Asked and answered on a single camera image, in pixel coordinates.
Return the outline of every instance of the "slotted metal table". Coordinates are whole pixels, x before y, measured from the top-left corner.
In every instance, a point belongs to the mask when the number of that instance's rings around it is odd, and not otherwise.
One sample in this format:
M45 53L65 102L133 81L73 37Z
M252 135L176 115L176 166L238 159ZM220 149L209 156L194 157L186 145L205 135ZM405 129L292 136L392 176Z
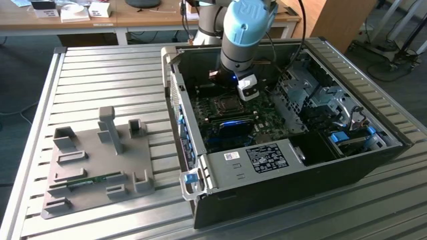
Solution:
M161 81L160 49L176 43L58 48L0 239L425 239L425 128L326 42L306 41L415 143L397 159L353 185L194 230L190 206L181 197ZM45 220L40 212L53 130L60 126L70 126L74 131L93 128L97 108L109 105L114 106L116 124L134 118L146 123L154 194Z

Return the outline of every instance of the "gray carpet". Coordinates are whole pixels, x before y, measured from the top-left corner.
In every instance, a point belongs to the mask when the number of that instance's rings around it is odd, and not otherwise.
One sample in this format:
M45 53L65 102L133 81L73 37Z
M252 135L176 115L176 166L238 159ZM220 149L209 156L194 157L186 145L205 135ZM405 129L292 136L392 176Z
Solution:
M387 7L375 10L368 17L368 24L375 26L385 11ZM377 42L385 39L385 34L400 17L401 13L396 12L376 39ZM416 24L416 21L409 22L397 40L404 40ZM172 40L174 31L158 32L156 36L154 34L156 32L145 32L141 35L133 35L133 38L138 38L140 41L133 40L132 43L168 43ZM185 32L178 31L176 37L178 41L184 41ZM427 30L424 29L413 42L412 48L416 49L425 39ZM0 112L17 111L37 101L53 49L60 46L61 43L56 36L9 37L4 46L0 46ZM383 61L381 57L360 47L345 55L363 71L365 71L367 66ZM423 78L423 76L427 76L427 67L424 66L421 63L409 75L401 77L397 81L376 82L409 113L427 125L427 116L424 114L427 82ZM389 77L385 65L373 68L372 73L376 77ZM405 70L400 69L392 74L399 76L404 73ZM33 107L24 114L30 120L33 119L34 111L36 108ZM4 184L14 181L30 126L18 115L0 116L0 123L0 184ZM2 219L9 194L10 188L0 187L0 220Z

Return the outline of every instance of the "light blue robot arm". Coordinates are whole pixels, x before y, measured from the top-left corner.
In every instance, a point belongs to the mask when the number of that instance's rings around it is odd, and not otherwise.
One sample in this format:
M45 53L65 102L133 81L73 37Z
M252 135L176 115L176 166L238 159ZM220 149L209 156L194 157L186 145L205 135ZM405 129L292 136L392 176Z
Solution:
M260 40L273 24L277 4L269 0L233 0L225 10L221 5L205 2L200 6L198 32L193 42L216 43L212 41L216 38L213 30L222 29L218 72L233 72L237 78L238 96L244 101L249 101L260 94L256 87L257 79L252 72L252 61Z

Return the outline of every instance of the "warning label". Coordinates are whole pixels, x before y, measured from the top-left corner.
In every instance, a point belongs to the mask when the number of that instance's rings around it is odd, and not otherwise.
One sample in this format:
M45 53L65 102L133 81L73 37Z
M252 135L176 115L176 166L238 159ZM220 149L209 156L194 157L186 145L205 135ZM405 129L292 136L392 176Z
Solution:
M264 173L288 166L277 144L253 147L245 150L254 172Z

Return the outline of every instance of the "circuit board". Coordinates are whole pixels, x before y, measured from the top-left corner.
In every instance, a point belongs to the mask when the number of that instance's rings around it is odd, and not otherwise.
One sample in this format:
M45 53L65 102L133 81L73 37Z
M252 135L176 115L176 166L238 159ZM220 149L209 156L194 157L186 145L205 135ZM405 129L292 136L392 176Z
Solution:
M190 99L208 153L268 143L289 135L265 93L244 102L234 93Z

